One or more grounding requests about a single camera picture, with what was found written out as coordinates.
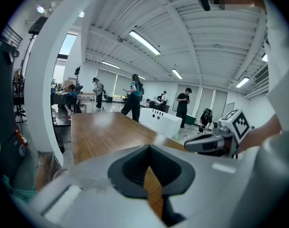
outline wooden panel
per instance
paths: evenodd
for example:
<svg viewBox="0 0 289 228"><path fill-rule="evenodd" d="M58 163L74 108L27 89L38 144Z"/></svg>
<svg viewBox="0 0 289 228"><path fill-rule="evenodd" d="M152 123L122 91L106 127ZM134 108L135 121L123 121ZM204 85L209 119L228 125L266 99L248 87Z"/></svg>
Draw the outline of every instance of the wooden panel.
<svg viewBox="0 0 289 228"><path fill-rule="evenodd" d="M164 145L186 151L183 145L156 133L121 113L73 114L71 136L75 164L87 159L143 144ZM161 217L162 187L151 168L148 169L144 188L155 213Z"/></svg>

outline teal shirt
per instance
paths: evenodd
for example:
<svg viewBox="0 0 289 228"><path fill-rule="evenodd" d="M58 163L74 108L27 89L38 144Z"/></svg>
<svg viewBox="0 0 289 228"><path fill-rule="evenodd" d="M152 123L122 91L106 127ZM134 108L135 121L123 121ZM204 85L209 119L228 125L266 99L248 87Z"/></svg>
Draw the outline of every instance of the teal shirt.
<svg viewBox="0 0 289 228"><path fill-rule="evenodd" d="M132 86L135 86L135 81L131 82L131 89L133 89ZM131 94L141 97L141 89L139 85L136 86L136 90L137 90L136 92L131 92Z"/></svg>

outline ceiling light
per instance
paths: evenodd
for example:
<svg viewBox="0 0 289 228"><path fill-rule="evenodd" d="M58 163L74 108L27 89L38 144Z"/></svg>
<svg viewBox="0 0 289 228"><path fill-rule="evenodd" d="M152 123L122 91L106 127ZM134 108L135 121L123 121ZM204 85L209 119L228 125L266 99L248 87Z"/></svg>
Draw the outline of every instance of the ceiling light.
<svg viewBox="0 0 289 228"><path fill-rule="evenodd" d="M266 53L264 53L264 55L262 56L262 60L263 60L264 62L268 62L268 58L267 58Z"/></svg>
<svg viewBox="0 0 289 228"><path fill-rule="evenodd" d="M37 11L39 13L44 13L44 8L42 8L41 6L37 7Z"/></svg>
<svg viewBox="0 0 289 228"><path fill-rule="evenodd" d="M156 49L149 41L147 41L145 38L143 38L141 35L139 35L136 31L132 30L129 35L136 40L138 40L141 44L146 46L148 49L154 52L155 55L159 55L160 51Z"/></svg>
<svg viewBox="0 0 289 228"><path fill-rule="evenodd" d="M107 63L107 62L105 62L105 61L102 61L101 63L103 63L103 64L105 64L105 65L109 65L109 66L114 67L114 68L117 68L117 69L120 69L120 67L115 66L115 65L110 64L110 63Z"/></svg>
<svg viewBox="0 0 289 228"><path fill-rule="evenodd" d="M244 79L236 86L237 88L241 88L245 83L249 81L249 78L244 77Z"/></svg>
<svg viewBox="0 0 289 228"><path fill-rule="evenodd" d="M176 69L172 69L172 72L175 73L175 75L176 75L179 79L183 79L183 77L180 76L180 74L176 71Z"/></svg>

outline woman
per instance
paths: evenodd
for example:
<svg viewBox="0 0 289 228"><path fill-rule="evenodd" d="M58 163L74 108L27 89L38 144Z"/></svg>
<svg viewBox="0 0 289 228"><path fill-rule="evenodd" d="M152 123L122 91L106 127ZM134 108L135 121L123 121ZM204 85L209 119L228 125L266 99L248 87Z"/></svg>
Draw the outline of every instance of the woman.
<svg viewBox="0 0 289 228"><path fill-rule="evenodd" d="M103 88L102 88L102 84L100 83L99 79L97 79L96 77L93 78L93 83L94 83L94 92L97 95L97 105L96 108L98 108L98 110L101 110L101 104L102 104L102 93L103 93Z"/></svg>
<svg viewBox="0 0 289 228"><path fill-rule="evenodd" d="M137 74L133 74L130 87L131 87L130 90L126 90L127 93L129 92L131 93L130 97L128 97L124 108L121 110L121 113L124 115L127 115L132 110L133 120L136 122L139 122L142 84L140 83L140 80Z"/></svg>

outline long hair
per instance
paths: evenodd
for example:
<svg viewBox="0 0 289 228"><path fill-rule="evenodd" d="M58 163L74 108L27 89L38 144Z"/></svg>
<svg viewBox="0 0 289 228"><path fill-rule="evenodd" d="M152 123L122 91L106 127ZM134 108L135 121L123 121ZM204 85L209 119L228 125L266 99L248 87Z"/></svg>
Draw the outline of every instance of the long hair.
<svg viewBox="0 0 289 228"><path fill-rule="evenodd" d="M137 85L139 87L139 89L141 90L142 89L142 83L140 83L140 80L139 80L139 77L137 74L133 74L132 76L132 80L135 81L135 87L137 88Z"/></svg>
<svg viewBox="0 0 289 228"><path fill-rule="evenodd" d="M96 77L93 78L93 83L94 83L96 80L99 81L99 79L97 79Z"/></svg>

